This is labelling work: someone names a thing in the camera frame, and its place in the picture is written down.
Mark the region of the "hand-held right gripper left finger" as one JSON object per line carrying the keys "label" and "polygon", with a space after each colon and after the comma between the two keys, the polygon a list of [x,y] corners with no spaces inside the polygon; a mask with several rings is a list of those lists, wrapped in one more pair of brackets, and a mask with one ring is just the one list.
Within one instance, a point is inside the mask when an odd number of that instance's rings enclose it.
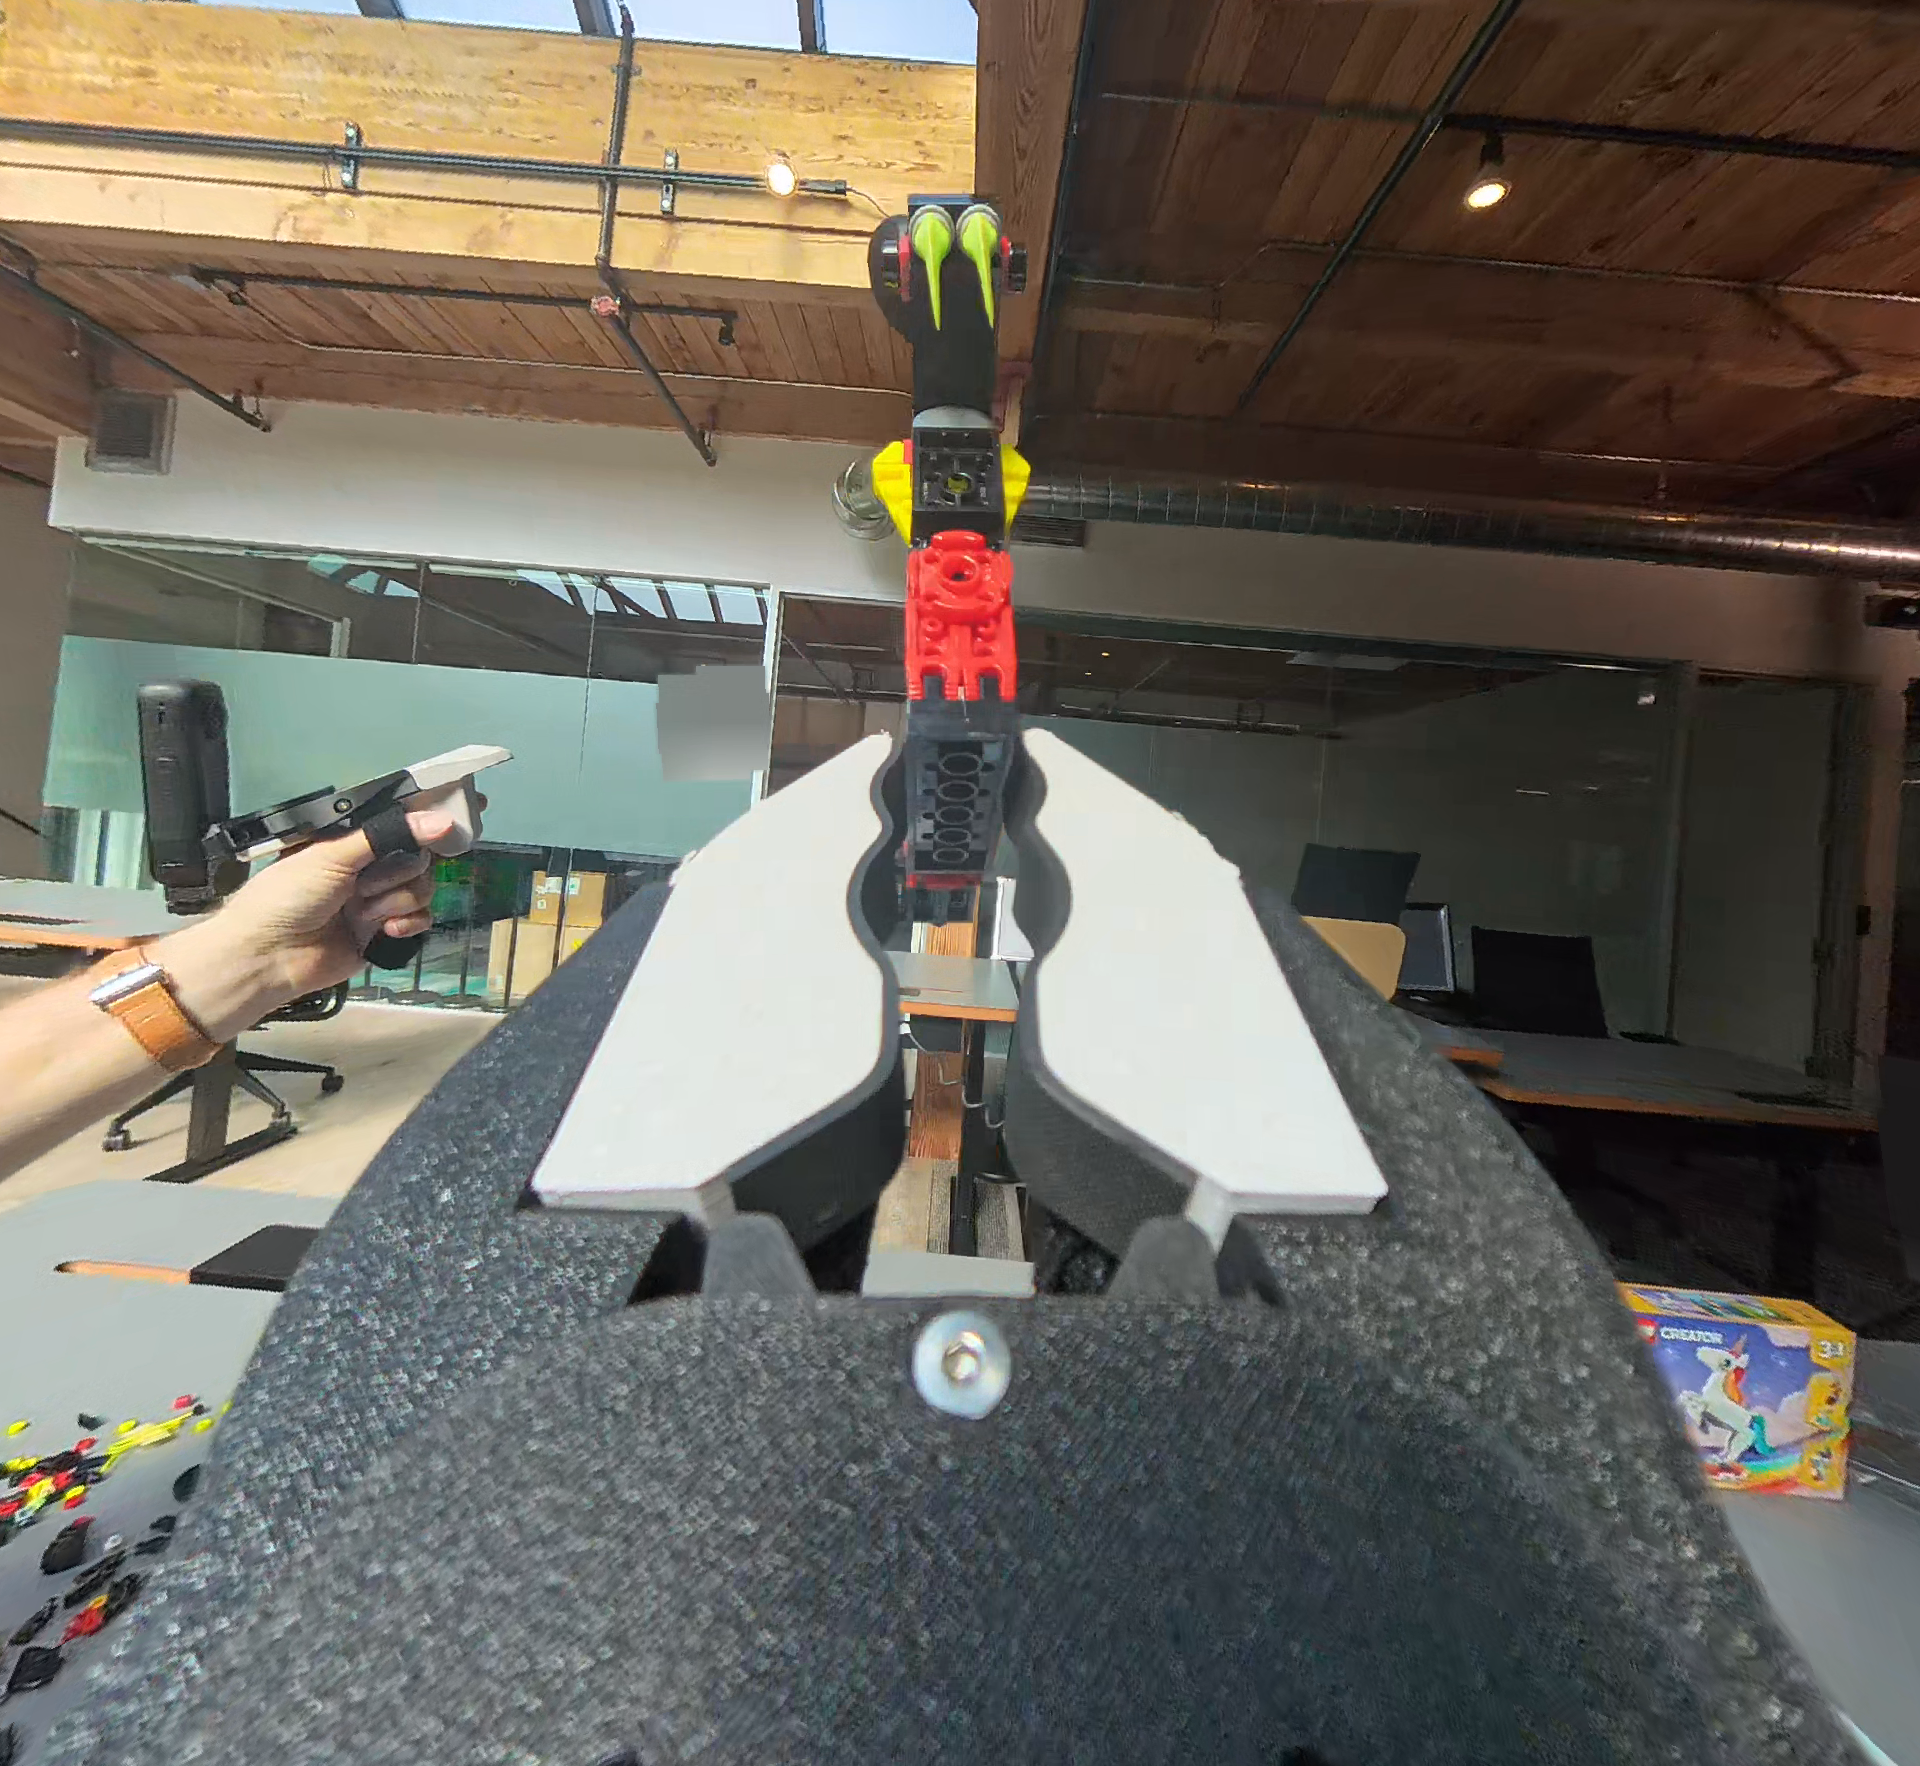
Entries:
{"label": "hand-held right gripper left finger", "polygon": [[895,758],[866,736],[682,863],[531,1173],[544,1209],[767,1216],[812,1253],[876,1206],[906,1136],[899,977],[865,899],[897,846]]}

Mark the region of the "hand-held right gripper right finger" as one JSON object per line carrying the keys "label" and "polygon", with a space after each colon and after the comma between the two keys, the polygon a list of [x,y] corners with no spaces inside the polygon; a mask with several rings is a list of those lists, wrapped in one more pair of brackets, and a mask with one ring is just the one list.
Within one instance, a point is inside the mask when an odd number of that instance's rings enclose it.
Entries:
{"label": "hand-held right gripper right finger", "polygon": [[1243,1221],[1389,1195],[1239,872],[1050,729],[1008,795],[1029,941],[1001,1139],[1029,1205],[1124,1258],[1151,1224],[1218,1258]]}

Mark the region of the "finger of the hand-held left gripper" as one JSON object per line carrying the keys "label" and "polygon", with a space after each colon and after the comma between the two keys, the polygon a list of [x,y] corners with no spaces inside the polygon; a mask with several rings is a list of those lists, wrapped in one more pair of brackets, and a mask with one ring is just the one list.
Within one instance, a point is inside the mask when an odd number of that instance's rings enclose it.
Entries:
{"label": "finger of the hand-held left gripper", "polygon": [[405,769],[374,778],[339,795],[339,820],[375,820],[382,814],[445,814],[449,820],[476,820],[476,780],[481,774],[506,766],[513,753],[504,745],[460,745],[432,754]]}

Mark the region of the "black red yellow brick snake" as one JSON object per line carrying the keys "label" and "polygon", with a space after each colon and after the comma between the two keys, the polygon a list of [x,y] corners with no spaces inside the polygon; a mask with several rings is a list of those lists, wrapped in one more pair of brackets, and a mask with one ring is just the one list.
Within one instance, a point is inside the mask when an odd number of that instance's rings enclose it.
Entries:
{"label": "black red yellow brick snake", "polygon": [[912,425],[870,463],[904,540],[904,908],[977,908],[1020,758],[1012,528],[1029,483],[994,412],[1001,301],[1026,251],[977,195],[916,195],[870,239],[883,320],[912,356]]}

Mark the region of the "person's left forearm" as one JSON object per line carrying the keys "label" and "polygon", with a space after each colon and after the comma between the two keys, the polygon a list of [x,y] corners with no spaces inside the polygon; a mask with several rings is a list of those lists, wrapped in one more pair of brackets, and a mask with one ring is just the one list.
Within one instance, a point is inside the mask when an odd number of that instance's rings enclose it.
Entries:
{"label": "person's left forearm", "polygon": [[95,967],[34,987],[3,1014],[3,1176],[172,1073],[158,1070],[86,987]]}

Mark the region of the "person's left hand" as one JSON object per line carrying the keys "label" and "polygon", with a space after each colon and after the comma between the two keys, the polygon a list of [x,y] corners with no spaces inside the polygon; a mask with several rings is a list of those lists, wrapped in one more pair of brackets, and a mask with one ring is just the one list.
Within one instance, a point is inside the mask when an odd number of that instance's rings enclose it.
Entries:
{"label": "person's left hand", "polygon": [[445,810],[407,816],[413,853],[375,857],[369,834],[309,844],[250,878],[223,908],[158,948],[182,1008],[219,1043],[287,1005],[354,978],[375,938],[432,924],[433,863],[460,831]]}

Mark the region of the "black ceiling conduit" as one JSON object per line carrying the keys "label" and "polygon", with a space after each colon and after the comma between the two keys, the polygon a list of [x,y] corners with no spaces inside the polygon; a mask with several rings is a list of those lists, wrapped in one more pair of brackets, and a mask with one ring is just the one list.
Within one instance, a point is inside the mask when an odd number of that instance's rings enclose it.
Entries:
{"label": "black ceiling conduit", "polygon": [[41,122],[5,116],[3,137],[21,143],[117,147],[132,151],[174,151],[188,157],[276,160],[290,165],[321,165],[339,170],[354,188],[361,170],[413,170],[432,174],[528,178],[551,185],[586,185],[594,188],[658,188],[707,190],[727,195],[775,195],[763,174],[687,170],[686,165],[640,168],[607,160],[555,160],[544,157],[495,157],[419,147],[374,147],[363,137],[335,143],[281,140],[252,135],[212,135],[172,128],[137,128],[101,122]]}

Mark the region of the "black ceiling pipe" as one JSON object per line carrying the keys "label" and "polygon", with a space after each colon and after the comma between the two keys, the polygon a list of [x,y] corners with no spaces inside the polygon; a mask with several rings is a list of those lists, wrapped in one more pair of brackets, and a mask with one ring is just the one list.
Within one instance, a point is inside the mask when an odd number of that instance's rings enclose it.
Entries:
{"label": "black ceiling pipe", "polygon": [[610,336],[625,349],[629,362],[636,370],[645,378],[652,393],[667,408],[672,425],[686,440],[695,448],[702,463],[713,470],[718,463],[713,450],[713,436],[696,427],[696,421],[686,409],[679,393],[674,393],[667,375],[660,370],[660,363],[648,354],[644,343],[636,338],[631,328],[631,306],[629,292],[623,284],[621,273],[614,264],[614,248],[616,248],[616,222],[618,222],[618,201],[621,201],[621,182],[618,170],[623,168],[623,149],[626,143],[629,128],[629,94],[634,82],[634,48],[636,48],[636,26],[629,11],[626,0],[616,0],[618,11],[618,54],[616,54],[616,82],[614,82],[614,101],[609,114],[609,143],[603,154],[603,174],[598,182],[598,214],[596,214],[596,239],[594,239],[594,256],[591,267],[596,274],[596,293],[591,298],[591,315],[610,328]]}

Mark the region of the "colourful toy brick box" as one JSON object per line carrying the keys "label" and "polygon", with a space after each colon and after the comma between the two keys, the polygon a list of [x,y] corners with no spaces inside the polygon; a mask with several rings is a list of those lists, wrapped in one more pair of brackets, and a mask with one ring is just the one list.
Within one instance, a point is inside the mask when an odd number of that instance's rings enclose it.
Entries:
{"label": "colourful toy brick box", "polygon": [[1619,1283],[1717,1492],[1841,1501],[1857,1334],[1803,1301]]}

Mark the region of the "pile of loose toy bricks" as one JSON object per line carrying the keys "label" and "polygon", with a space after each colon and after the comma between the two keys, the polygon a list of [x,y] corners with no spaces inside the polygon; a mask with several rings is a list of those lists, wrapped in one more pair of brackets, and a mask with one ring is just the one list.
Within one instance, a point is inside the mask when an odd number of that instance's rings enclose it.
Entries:
{"label": "pile of loose toy bricks", "polygon": [[31,1453],[10,1430],[3,1492],[5,1707],[75,1672],[179,1538],[231,1403],[179,1396],[157,1416],[83,1421]]}

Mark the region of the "wall air vent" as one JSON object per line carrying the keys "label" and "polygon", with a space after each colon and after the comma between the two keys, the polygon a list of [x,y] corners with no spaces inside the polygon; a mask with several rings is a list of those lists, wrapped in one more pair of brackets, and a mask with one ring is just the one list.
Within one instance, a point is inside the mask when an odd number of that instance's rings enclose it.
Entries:
{"label": "wall air vent", "polygon": [[90,404],[83,463],[93,472],[164,478],[171,472],[177,397],[102,390]]}

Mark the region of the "metal ventilation duct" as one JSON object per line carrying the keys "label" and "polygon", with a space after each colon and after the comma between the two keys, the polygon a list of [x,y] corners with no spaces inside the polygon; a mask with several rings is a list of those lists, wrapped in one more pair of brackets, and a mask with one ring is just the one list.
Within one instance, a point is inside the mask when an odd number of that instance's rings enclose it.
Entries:
{"label": "metal ventilation duct", "polygon": [[1915,580],[1915,524],[1836,524],[1685,506],[1589,506],[1488,493],[1405,493],[1327,483],[1039,472],[1014,528],[1322,536],[1428,549],[1619,560],[1739,574]]}

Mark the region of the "black ceiling light rail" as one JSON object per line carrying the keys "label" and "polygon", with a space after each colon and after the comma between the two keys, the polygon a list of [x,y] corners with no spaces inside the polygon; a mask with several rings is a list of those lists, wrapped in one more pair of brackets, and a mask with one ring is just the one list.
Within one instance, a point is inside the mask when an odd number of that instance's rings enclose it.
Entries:
{"label": "black ceiling light rail", "polygon": [[1456,102],[1467,91],[1467,84],[1487,62],[1488,54],[1499,47],[1500,38],[1507,32],[1513,19],[1520,13],[1527,0],[1497,0],[1483,22],[1476,26],[1471,43],[1466,44],[1458,60],[1451,66],[1451,72],[1445,77],[1438,94],[1428,101],[1422,109],[1416,124],[1413,126],[1409,135],[1391,158],[1391,163],[1381,170],[1378,182],[1370,186],[1370,194],[1360,203],[1357,220],[1349,228],[1338,237],[1332,249],[1328,251],[1327,264],[1315,274],[1310,290],[1300,298],[1297,308],[1285,326],[1276,330],[1269,348],[1260,354],[1247,387],[1234,400],[1234,420],[1247,418],[1257,404],[1260,400],[1262,390],[1269,385],[1274,370],[1285,363],[1290,354],[1290,348],[1297,338],[1306,336],[1307,322],[1320,310],[1320,306],[1328,298],[1341,274],[1349,267],[1357,258],[1364,243],[1367,243],[1372,228],[1378,225],[1381,213],[1391,203],[1394,194],[1405,185],[1413,168],[1420,163],[1427,147],[1435,140],[1443,122],[1455,111]]}

